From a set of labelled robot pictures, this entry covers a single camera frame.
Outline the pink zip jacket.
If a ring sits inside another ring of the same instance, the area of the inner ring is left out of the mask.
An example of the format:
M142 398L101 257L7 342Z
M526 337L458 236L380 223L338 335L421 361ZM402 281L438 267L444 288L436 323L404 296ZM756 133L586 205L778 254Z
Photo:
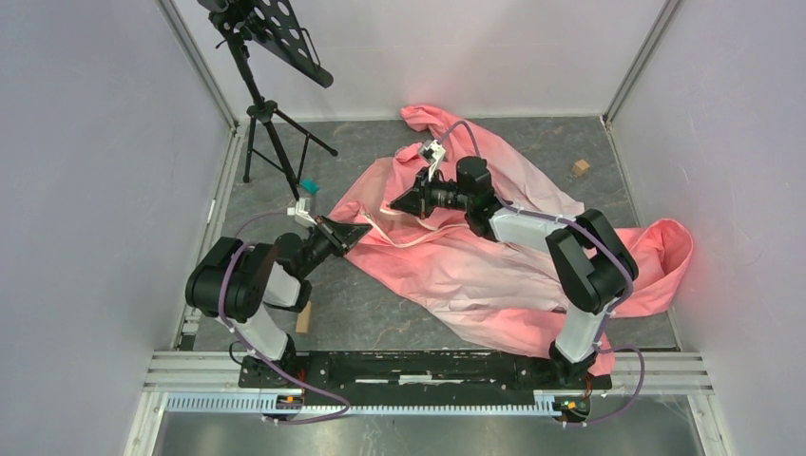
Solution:
M455 162L479 152L496 192L529 211L568 218L584 205L562 191L501 137L429 104L400 111L413 130L429 131ZM372 163L336 204L331 218L368 223L371 231L347 255L394 293L423 306L462 339L498 351L545 358L563 327L569 302L548 254L476 236L460 211L427 219L390 204L423 167L411 144Z

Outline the black perforated music stand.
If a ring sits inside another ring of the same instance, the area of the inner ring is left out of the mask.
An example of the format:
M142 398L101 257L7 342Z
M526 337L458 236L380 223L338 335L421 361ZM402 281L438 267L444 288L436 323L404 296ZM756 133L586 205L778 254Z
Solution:
M258 157L282 174L294 201L300 201L299 190L303 187L302 174L309 144L319 145L332 157L336 157L338 152L280 110L276 101L263 97L249 65L247 44L260 45L323 88L332 86L334 76L322 66L310 33L299 23L290 2L200 0L198 4L207 10L209 22L221 35L252 99L246 110L249 124L242 181L251 181L252 161ZM275 118L285 121L304 136L297 166L290 162L275 127Z

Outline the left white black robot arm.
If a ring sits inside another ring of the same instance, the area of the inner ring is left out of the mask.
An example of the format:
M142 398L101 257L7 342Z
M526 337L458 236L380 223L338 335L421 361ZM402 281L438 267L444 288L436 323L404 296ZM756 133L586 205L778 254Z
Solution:
M286 233L255 244L221 237L187 279L186 304L218 320L263 361L267 380L287 387L298 375L296 347L269 310L304 311L313 290L308 276L328 258L345 257L371 230L318 216L306 237Z

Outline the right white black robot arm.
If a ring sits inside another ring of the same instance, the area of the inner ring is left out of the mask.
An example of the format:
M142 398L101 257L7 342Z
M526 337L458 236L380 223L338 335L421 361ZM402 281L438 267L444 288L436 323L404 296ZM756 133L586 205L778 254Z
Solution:
M455 180L443 180L440 171L422 168L390 208L419 219L437 208L458 210L480 238L549 254L570 306L549 345L547 375L562 388L576 386L602 352L610 314L633 292L636 261L598 210L569 219L518 209L496 194L487 162L479 157L460 159L455 174Z

